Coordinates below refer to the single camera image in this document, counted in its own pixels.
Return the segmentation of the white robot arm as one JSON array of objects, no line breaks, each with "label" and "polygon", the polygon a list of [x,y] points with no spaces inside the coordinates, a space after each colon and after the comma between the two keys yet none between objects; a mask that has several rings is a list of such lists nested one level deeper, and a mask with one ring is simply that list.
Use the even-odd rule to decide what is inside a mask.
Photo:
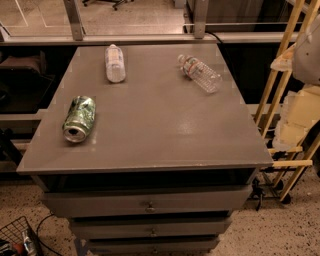
[{"label": "white robot arm", "polygon": [[297,39],[292,61],[293,77],[320,85],[320,14]]}]

